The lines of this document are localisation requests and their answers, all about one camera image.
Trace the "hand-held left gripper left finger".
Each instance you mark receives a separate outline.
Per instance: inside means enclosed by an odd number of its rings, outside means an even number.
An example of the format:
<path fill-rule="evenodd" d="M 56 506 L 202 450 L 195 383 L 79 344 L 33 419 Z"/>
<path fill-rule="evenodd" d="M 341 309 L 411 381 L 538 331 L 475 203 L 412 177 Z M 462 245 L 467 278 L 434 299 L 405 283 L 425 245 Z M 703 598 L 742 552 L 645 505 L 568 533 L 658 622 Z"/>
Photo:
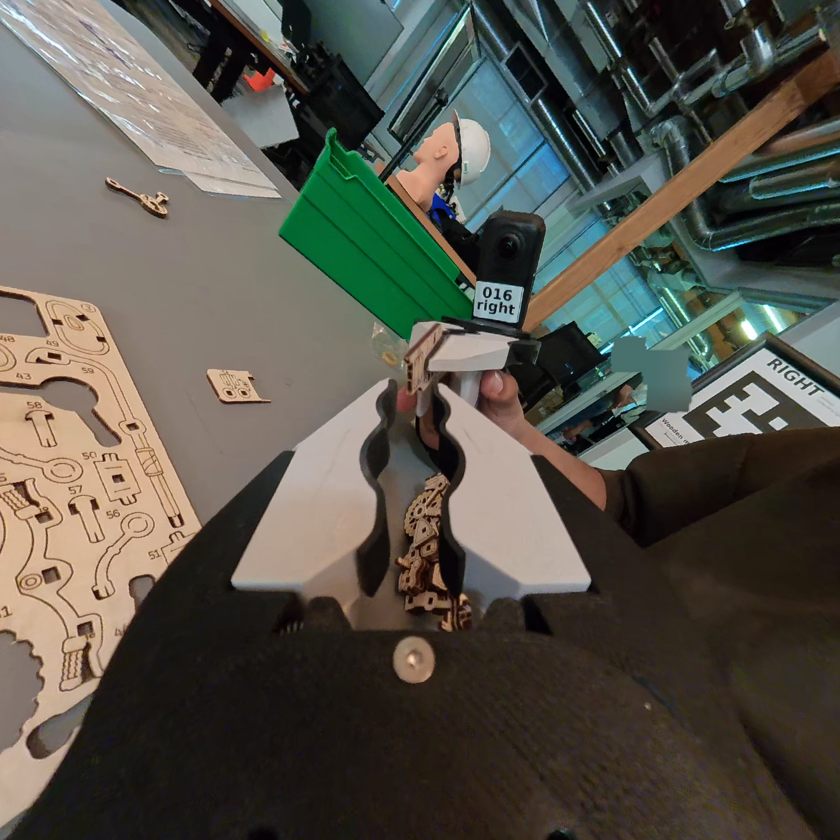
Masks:
<path fill-rule="evenodd" d="M 397 384 L 382 380 L 294 449 L 232 576 L 240 591 L 373 597 L 390 563 L 385 493 Z"/>

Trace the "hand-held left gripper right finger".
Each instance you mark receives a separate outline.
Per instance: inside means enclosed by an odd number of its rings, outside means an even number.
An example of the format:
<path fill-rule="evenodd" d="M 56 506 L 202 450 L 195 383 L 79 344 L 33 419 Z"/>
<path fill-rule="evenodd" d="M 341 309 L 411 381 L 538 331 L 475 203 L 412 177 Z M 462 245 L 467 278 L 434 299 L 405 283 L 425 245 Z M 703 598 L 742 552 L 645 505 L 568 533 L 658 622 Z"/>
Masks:
<path fill-rule="evenodd" d="M 435 386 L 448 478 L 439 565 L 471 601 L 586 592 L 592 578 L 529 451 L 447 385 Z"/>

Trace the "slotted wooden puzzle piece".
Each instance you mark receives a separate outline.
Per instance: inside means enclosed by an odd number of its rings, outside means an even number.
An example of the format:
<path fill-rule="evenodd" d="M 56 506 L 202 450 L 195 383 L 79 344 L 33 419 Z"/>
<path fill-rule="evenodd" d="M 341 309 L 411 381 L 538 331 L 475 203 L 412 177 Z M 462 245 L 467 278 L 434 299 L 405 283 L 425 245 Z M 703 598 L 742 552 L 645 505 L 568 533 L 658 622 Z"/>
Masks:
<path fill-rule="evenodd" d="M 432 322 L 432 325 L 421 329 L 419 338 L 412 339 L 404 355 L 406 391 L 409 395 L 427 389 L 432 380 L 432 374 L 428 370 L 428 362 L 443 337 L 444 325 L 441 322 Z"/>

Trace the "grey desk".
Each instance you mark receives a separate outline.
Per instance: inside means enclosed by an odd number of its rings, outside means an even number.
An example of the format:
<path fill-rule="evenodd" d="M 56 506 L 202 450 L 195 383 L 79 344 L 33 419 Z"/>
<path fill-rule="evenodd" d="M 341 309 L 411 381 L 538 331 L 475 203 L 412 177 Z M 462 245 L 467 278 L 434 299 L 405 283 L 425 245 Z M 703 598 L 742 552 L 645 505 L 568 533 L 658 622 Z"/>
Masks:
<path fill-rule="evenodd" d="M 379 380 L 374 319 L 278 236 L 294 191 L 170 51 L 112 11 L 277 185 L 208 195 L 163 174 L 2 26 L 2 285 L 95 304 L 206 523 L 274 457 Z M 169 197 L 167 218 L 107 188 Z M 266 404 L 224 404 L 209 369 Z"/>

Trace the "clear plastic bag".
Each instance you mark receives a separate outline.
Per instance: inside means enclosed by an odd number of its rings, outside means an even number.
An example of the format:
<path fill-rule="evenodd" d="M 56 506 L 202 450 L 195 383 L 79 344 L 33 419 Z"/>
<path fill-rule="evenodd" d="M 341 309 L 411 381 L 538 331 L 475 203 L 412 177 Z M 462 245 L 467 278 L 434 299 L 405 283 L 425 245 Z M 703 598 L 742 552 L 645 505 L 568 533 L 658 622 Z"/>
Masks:
<path fill-rule="evenodd" d="M 373 324 L 371 348 L 374 357 L 387 366 L 398 370 L 404 368 L 408 342 L 378 321 Z"/>

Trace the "pile of wooden puzzle pieces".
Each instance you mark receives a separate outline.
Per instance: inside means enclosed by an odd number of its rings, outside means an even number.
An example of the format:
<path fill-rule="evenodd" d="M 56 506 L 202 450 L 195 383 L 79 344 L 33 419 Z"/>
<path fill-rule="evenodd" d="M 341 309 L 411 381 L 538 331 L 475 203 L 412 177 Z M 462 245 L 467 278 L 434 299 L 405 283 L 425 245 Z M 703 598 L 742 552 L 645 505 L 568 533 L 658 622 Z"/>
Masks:
<path fill-rule="evenodd" d="M 439 561 L 439 525 L 448 487 L 443 474 L 430 476 L 407 509 L 403 524 L 410 545 L 395 559 L 400 568 L 396 589 L 404 596 L 407 612 L 434 613 L 439 628 L 454 633 L 471 628 L 472 610 L 466 594 L 453 596 L 447 588 Z"/>

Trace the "small black monitor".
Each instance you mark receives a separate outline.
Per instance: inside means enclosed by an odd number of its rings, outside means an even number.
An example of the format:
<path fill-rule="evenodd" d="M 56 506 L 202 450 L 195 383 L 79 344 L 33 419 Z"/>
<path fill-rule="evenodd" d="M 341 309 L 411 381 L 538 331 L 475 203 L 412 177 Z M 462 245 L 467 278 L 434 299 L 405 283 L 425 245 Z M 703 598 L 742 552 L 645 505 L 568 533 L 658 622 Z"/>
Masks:
<path fill-rule="evenodd" d="M 564 388 L 608 361 L 576 321 L 568 322 L 538 339 L 535 362 L 542 378 Z"/>

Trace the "white hard hat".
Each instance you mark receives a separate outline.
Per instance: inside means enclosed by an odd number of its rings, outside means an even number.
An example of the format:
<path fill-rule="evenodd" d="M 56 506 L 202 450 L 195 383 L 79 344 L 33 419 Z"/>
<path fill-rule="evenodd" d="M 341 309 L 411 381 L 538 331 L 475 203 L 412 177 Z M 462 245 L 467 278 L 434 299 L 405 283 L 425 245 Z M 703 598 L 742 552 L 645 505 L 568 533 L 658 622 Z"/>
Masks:
<path fill-rule="evenodd" d="M 490 161 L 491 146 L 487 131 L 473 119 L 462 119 L 453 111 L 452 124 L 458 142 L 455 181 L 458 187 L 477 181 Z"/>

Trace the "green plastic bin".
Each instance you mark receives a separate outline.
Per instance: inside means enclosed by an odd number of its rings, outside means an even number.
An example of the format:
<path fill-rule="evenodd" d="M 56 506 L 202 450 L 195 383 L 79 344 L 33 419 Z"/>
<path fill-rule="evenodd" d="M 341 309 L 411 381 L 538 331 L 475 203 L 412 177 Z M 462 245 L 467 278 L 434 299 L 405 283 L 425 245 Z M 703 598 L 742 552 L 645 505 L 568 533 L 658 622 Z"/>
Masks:
<path fill-rule="evenodd" d="M 471 318 L 456 263 L 335 128 L 279 236 L 405 340 L 416 322 Z"/>

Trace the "mannequin head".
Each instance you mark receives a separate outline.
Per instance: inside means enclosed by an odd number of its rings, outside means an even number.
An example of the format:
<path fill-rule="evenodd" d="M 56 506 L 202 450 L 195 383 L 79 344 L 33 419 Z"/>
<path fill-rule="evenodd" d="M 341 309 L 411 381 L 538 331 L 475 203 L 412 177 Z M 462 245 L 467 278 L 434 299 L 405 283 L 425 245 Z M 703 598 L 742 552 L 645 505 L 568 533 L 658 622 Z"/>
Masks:
<path fill-rule="evenodd" d="M 411 171 L 400 170 L 396 180 L 414 203 L 427 213 L 437 189 L 459 162 L 459 142 L 455 125 L 445 122 L 430 133 L 413 155 L 416 165 Z"/>

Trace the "large wooden puzzle sheet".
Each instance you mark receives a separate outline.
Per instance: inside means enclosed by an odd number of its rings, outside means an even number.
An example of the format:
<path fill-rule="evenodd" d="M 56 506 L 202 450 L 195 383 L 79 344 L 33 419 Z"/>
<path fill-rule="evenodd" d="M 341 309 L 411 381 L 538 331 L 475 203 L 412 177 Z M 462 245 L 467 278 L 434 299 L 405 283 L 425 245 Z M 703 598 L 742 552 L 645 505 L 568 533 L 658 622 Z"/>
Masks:
<path fill-rule="evenodd" d="M 39 661 L 33 716 L 2 751 L 5 784 L 42 784 L 38 726 L 89 697 L 137 603 L 201 524 L 94 305 L 2 287 L 45 335 L 2 331 L 2 631 Z"/>

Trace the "black and white marker sign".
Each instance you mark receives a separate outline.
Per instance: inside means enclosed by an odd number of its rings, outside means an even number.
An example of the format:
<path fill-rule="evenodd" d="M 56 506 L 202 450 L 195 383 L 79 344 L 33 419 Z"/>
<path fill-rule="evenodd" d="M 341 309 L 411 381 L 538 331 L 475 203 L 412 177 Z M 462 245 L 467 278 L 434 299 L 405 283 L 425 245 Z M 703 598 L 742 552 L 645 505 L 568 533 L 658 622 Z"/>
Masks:
<path fill-rule="evenodd" d="M 838 426 L 838 377 L 765 332 L 695 380 L 686 411 L 648 411 L 629 429 L 653 449 Z"/>

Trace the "large dark monitor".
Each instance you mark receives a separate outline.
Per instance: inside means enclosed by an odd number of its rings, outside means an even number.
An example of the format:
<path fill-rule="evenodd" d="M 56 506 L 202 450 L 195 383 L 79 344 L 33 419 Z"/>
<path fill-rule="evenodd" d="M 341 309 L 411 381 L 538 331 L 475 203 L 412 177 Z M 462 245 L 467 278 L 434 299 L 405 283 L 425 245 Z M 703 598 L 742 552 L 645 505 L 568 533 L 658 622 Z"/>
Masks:
<path fill-rule="evenodd" d="M 387 2 L 280 1 L 281 26 L 295 47 L 321 44 L 365 84 L 403 33 Z"/>

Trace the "person's clothing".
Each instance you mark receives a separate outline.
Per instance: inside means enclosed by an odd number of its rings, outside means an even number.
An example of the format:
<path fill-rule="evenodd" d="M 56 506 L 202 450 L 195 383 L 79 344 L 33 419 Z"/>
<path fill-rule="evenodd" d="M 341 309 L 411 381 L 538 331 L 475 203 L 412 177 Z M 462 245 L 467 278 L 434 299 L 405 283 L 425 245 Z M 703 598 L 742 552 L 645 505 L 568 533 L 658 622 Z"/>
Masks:
<path fill-rule="evenodd" d="M 752 745 L 819 838 L 838 838 L 838 514 L 770 489 L 695 521 L 628 507 L 699 624 Z"/>

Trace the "laminated instruction sheet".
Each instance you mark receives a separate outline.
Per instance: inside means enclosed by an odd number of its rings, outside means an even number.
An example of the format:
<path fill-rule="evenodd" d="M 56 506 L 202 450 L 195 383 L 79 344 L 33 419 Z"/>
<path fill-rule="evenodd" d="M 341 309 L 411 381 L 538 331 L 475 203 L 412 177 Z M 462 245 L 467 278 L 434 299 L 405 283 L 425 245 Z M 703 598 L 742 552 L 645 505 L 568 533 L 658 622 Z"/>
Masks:
<path fill-rule="evenodd" d="M 99 2 L 2 1 L 1 19 L 159 170 L 181 173 L 206 193 L 280 197 Z"/>

